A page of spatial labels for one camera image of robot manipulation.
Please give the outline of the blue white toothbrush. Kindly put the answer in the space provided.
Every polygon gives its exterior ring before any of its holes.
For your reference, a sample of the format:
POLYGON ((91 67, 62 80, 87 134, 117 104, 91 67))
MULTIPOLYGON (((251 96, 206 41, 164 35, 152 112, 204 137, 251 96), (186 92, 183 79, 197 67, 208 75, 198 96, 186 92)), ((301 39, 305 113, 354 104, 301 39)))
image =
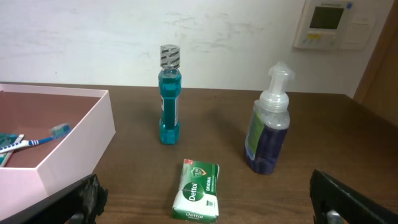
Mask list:
POLYGON ((72 130, 71 126, 67 123, 60 124, 50 130, 51 135, 45 139, 36 140, 22 140, 21 142, 12 143, 1 148, 1 154, 15 151, 16 149, 21 149, 24 147, 33 147, 47 142, 63 138, 72 130))

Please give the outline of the teal white toothpaste tube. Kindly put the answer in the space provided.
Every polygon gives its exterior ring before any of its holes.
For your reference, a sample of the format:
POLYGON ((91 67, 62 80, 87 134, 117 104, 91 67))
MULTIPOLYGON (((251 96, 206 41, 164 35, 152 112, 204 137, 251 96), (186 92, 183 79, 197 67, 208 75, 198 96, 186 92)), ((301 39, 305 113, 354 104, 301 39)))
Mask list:
MULTIPOLYGON (((17 142, 21 142, 24 138, 23 134, 4 134, 1 133, 1 148, 8 146, 10 144, 14 144, 17 142)), ((10 157, 12 156, 12 151, 7 153, 1 153, 1 167, 4 167, 10 157)))

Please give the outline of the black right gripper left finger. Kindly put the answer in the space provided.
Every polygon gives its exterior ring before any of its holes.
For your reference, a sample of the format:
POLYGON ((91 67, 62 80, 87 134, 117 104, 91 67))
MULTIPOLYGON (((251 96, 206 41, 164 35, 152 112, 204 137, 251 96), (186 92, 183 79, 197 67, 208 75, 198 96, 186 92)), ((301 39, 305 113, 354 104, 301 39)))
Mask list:
POLYGON ((96 224, 104 212, 108 189, 97 175, 90 174, 36 204, 4 220, 1 224, 96 224))

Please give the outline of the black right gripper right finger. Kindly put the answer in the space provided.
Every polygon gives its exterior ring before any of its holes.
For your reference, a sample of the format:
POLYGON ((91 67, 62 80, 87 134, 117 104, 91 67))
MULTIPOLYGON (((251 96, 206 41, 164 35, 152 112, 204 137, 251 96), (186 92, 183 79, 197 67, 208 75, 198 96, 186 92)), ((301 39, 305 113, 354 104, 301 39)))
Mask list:
POLYGON ((397 214, 316 169, 310 178, 310 198, 315 224, 397 223, 397 214))

